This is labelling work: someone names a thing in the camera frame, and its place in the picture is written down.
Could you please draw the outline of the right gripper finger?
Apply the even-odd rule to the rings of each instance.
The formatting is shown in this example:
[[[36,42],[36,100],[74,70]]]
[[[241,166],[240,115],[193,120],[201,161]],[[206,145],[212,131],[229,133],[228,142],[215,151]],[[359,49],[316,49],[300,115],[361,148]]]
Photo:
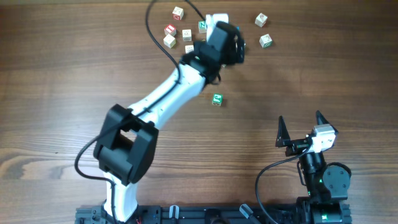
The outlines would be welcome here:
[[[287,147],[291,145],[291,139],[283,116],[279,116],[278,119],[278,131],[275,140],[276,147]]]
[[[327,119],[322,115],[322,113],[319,110],[316,111],[315,116],[318,125],[329,124],[334,129],[335,134],[339,133],[338,130],[327,121]]]

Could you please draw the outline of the W letter wooden block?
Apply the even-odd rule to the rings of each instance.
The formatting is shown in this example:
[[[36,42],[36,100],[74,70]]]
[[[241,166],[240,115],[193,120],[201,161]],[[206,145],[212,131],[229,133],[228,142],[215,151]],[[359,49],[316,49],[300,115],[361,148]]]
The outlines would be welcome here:
[[[186,45],[185,46],[185,53],[188,54],[190,52],[194,51],[194,46],[193,45]]]

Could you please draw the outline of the green-sided right block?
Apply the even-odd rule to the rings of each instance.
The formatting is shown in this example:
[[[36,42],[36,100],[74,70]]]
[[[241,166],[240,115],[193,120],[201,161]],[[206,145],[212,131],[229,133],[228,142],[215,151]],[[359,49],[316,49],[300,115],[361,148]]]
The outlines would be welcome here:
[[[260,37],[259,43],[262,48],[267,48],[272,45],[273,40],[271,39],[269,34],[266,34]]]

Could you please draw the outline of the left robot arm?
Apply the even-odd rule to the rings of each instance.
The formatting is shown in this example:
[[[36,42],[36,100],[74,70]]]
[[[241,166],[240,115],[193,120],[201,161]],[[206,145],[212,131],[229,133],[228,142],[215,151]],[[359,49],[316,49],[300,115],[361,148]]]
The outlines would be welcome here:
[[[181,57],[175,70],[141,101],[107,113],[93,156],[109,190],[103,205],[112,222],[128,222],[138,208],[137,183],[152,164],[160,129],[188,101],[220,77],[222,65],[244,61],[244,39],[237,27],[217,22],[207,41]]]

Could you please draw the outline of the green N letter block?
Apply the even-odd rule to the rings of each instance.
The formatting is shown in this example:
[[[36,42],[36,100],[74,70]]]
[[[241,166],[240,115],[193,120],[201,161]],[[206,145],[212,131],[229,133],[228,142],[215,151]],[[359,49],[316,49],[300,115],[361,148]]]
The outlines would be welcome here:
[[[206,33],[206,22],[205,21],[198,22],[198,31],[200,34]]]

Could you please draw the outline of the top red-edged wooden block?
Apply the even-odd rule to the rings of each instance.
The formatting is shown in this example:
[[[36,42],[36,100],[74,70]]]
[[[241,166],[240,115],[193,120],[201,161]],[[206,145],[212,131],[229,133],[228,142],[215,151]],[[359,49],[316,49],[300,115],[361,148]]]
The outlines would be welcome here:
[[[175,6],[172,15],[173,19],[181,21],[184,15],[184,10],[181,7]]]

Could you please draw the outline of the plain block yellow side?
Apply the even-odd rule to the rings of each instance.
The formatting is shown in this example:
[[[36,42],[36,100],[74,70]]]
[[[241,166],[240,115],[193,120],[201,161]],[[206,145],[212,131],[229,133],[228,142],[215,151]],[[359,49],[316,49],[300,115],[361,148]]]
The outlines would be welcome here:
[[[167,46],[168,48],[172,48],[176,44],[176,38],[170,34],[166,35],[163,39],[164,45]]]

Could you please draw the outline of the M letter wooden block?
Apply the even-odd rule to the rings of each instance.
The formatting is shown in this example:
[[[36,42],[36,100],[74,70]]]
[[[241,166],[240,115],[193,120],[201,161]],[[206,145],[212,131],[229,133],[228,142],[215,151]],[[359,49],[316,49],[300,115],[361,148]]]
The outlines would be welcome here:
[[[192,31],[190,29],[182,30],[182,38],[184,42],[192,41]]]

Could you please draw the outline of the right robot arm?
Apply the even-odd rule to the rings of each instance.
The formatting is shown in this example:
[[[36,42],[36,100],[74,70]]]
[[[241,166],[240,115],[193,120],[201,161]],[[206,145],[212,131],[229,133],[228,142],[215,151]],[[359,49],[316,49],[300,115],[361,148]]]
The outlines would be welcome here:
[[[297,170],[308,197],[299,197],[291,223],[351,223],[351,210],[344,201],[352,176],[351,169],[339,162],[326,163],[323,153],[335,145],[338,130],[321,112],[316,112],[317,124],[305,138],[292,140],[284,118],[279,117],[276,147],[285,147],[285,155],[299,156]]]

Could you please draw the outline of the red I letter block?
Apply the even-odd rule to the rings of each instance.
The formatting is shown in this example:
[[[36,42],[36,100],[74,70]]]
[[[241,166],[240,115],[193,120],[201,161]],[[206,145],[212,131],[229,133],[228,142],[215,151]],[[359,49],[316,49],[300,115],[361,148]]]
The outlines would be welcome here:
[[[165,35],[171,35],[174,37],[177,34],[177,30],[176,30],[175,26],[173,26],[172,24],[169,24],[164,28],[164,33],[165,33]]]

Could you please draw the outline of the far right top block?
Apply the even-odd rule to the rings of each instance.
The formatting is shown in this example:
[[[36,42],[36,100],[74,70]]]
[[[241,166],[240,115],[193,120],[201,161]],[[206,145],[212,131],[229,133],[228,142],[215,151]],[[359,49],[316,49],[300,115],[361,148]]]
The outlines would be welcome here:
[[[255,19],[255,24],[259,27],[263,27],[267,22],[267,19],[268,17],[265,14],[259,13],[259,15]]]

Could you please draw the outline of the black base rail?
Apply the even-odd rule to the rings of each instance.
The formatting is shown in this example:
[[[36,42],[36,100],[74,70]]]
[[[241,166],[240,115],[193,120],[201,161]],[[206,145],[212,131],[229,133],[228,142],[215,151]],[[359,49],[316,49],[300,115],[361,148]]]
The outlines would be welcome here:
[[[277,223],[339,223],[353,222],[349,205],[310,205],[307,202],[297,204],[276,204],[266,207],[268,214]],[[78,208],[75,214],[76,224],[112,223],[113,218],[104,208]],[[139,206],[126,223],[166,224],[166,223],[270,223],[271,221],[259,207],[171,207]]]

